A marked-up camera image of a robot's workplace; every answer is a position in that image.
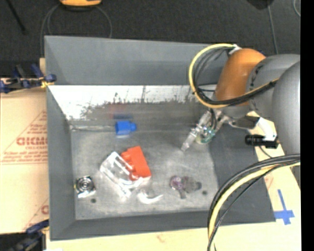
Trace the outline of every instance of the wire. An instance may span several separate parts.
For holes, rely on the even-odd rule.
[[[255,163],[247,167],[246,169],[242,170],[241,172],[235,174],[232,178],[230,178],[222,187],[219,189],[217,194],[214,197],[214,200],[210,207],[210,214],[209,214],[209,221],[208,221],[208,248],[212,244],[212,240],[214,235],[216,234],[217,227],[215,226],[215,221],[224,202],[229,198],[229,196],[240,186],[244,185],[250,180],[261,178],[270,171],[286,166],[295,166],[300,164],[300,155],[285,155],[279,156],[275,158],[271,158],[265,160],[260,163]]]
[[[263,146],[259,146],[259,148],[261,149],[261,151],[262,151],[267,157],[273,158],[271,155],[269,155],[269,153],[267,153],[267,152],[265,151],[265,149],[263,149]]]
[[[191,86],[191,89],[194,93],[194,95],[196,96],[196,98],[206,107],[208,108],[223,108],[226,106],[232,106],[232,105],[237,105],[237,104],[241,104],[245,101],[248,101],[249,99],[251,99],[252,97],[259,95],[269,89],[271,89],[272,87],[275,86],[276,82],[278,81],[278,78],[272,80],[271,82],[268,82],[262,86],[259,86],[257,88],[254,88],[253,90],[245,93],[244,95],[240,96],[240,97],[236,97],[236,98],[232,98],[232,99],[228,99],[228,100],[211,100],[209,99],[207,96],[205,96],[204,92],[200,91],[199,88],[197,88],[195,81],[194,81],[194,64],[196,63],[196,61],[207,51],[210,51],[212,49],[218,49],[218,48],[228,48],[228,49],[234,49],[236,46],[235,45],[231,45],[231,44],[213,44],[210,45],[204,49],[202,49],[200,52],[198,52],[195,57],[193,58],[189,69],[188,69],[188,79],[189,79],[189,84]]]
[[[297,0],[293,0],[293,9],[294,9],[294,11],[295,11],[295,13],[299,16],[299,17],[301,17],[301,13],[297,10],[297,7],[296,7],[296,2],[297,2]]]
[[[268,170],[267,172],[265,172],[263,175],[259,176],[258,178],[256,178],[255,180],[253,180],[245,189],[243,189],[241,191],[241,193],[235,198],[234,201],[232,201],[232,203],[227,207],[227,209],[224,211],[224,213],[222,214],[222,216],[220,217],[220,219],[218,220],[218,222],[216,223],[213,231],[212,231],[212,234],[211,234],[211,237],[210,237],[210,241],[208,242],[208,245],[207,245],[207,251],[210,250],[210,246],[212,244],[212,240],[214,239],[216,233],[217,233],[217,229],[218,227],[221,225],[223,219],[225,218],[226,214],[228,213],[228,211],[231,209],[231,207],[238,201],[238,199],[245,193],[247,192],[255,183],[257,183],[262,177],[264,177],[265,175],[267,175],[268,173],[270,173],[271,171],[273,171],[274,169],[276,168],[272,168],[270,170]]]
[[[271,6],[270,2],[267,1],[267,10],[268,10],[268,16],[270,18],[270,25],[271,25],[271,31],[272,31],[272,36],[273,36],[273,46],[276,54],[278,55],[278,46],[277,46],[277,40],[276,40],[276,33],[274,31],[274,26],[273,26],[273,20],[272,20],[272,14],[271,14]]]
[[[44,56],[44,27],[46,25],[46,22],[48,20],[48,18],[50,18],[50,16],[52,15],[52,13],[60,6],[60,4],[57,4],[55,6],[53,6],[48,13],[46,14],[46,16],[44,17],[43,21],[42,21],[42,26],[41,26],[41,33],[40,33],[40,54],[41,57]]]
[[[111,24],[111,20],[110,20],[109,16],[108,16],[108,15],[106,14],[106,12],[105,12],[103,9],[101,9],[100,7],[97,6],[96,9],[98,9],[101,13],[103,13],[103,14],[105,15],[106,19],[108,20],[108,24],[109,24],[109,35],[108,35],[108,38],[111,38],[112,35],[113,35],[113,26],[112,26],[112,24]]]
[[[46,14],[46,16],[44,17],[43,21],[42,21],[42,25],[41,25],[41,33],[40,33],[40,55],[41,57],[44,56],[44,32],[45,32],[45,27],[47,24],[47,31],[48,34],[51,35],[52,31],[50,29],[50,23],[51,23],[51,16],[54,13],[54,11],[60,6],[60,4],[57,4],[55,6],[53,6],[48,13]],[[98,9],[98,11],[100,11],[107,19],[108,24],[109,24],[109,35],[108,38],[111,38],[113,35],[113,25],[111,23],[111,20],[109,18],[109,16],[107,15],[107,13],[101,9],[100,7],[96,6],[96,9]]]

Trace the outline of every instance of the transparent plastic object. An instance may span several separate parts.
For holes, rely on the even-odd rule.
[[[100,171],[113,183],[115,189],[129,198],[146,178],[139,177],[137,180],[130,179],[133,168],[116,152],[112,152],[100,165]]]
[[[195,141],[198,135],[200,135],[204,128],[211,122],[211,112],[207,110],[200,118],[197,126],[195,128],[192,128],[189,132],[186,140],[184,141],[181,150],[185,152],[191,144]]]

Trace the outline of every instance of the black connector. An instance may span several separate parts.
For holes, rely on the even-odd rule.
[[[263,135],[246,135],[245,136],[246,145],[250,146],[264,146],[270,149],[276,149],[279,146],[278,137],[274,141],[265,140]]]

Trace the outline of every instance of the cardboard sheet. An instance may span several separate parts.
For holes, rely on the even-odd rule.
[[[0,96],[0,234],[49,216],[46,92]]]

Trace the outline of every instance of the metal object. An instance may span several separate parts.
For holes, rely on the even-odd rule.
[[[90,176],[78,178],[75,182],[74,188],[78,193],[78,198],[85,198],[93,195],[96,191]]]
[[[170,186],[172,189],[179,191],[180,198],[185,199],[186,193],[191,193],[201,189],[201,182],[196,181],[192,177],[178,177],[172,176],[170,179]]]

